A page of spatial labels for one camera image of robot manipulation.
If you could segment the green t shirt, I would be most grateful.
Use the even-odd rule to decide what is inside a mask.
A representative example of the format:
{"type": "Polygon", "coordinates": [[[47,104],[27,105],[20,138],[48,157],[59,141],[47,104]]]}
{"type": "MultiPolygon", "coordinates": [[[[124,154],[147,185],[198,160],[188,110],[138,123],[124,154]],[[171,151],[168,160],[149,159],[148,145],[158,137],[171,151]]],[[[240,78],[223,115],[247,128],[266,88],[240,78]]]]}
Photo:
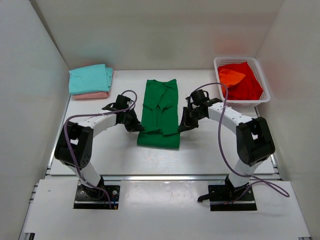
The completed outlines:
{"type": "Polygon", "coordinates": [[[176,79],[146,81],[141,119],[144,131],[139,133],[137,145],[173,150],[180,148],[178,101],[176,79]]]}

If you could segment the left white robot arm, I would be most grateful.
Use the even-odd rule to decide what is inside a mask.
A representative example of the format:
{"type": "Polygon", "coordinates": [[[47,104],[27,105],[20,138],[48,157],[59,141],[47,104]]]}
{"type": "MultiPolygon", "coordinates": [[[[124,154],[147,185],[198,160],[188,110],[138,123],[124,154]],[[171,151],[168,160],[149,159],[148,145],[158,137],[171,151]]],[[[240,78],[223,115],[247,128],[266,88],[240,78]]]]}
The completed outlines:
{"type": "Polygon", "coordinates": [[[129,132],[142,132],[144,127],[135,112],[138,96],[132,100],[119,94],[115,102],[107,104],[99,113],[78,114],[67,118],[62,126],[54,157],[71,169],[83,191],[94,201],[111,200],[103,177],[91,164],[94,138],[109,128],[124,125],[129,132]]]}

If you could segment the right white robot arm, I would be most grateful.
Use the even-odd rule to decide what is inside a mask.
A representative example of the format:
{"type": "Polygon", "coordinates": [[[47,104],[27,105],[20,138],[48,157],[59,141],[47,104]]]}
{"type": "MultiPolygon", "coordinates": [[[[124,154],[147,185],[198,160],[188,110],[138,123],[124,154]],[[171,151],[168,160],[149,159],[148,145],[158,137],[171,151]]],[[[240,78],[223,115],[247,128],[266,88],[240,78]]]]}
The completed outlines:
{"type": "Polygon", "coordinates": [[[263,117],[250,117],[228,107],[218,98],[210,98],[202,89],[186,97],[178,132],[198,128],[199,121],[207,118],[218,122],[218,128],[226,127],[236,137],[238,161],[230,168],[219,195],[228,202],[242,197],[249,186],[250,178],[262,162],[275,152],[275,144],[267,121],[263,117]]]}

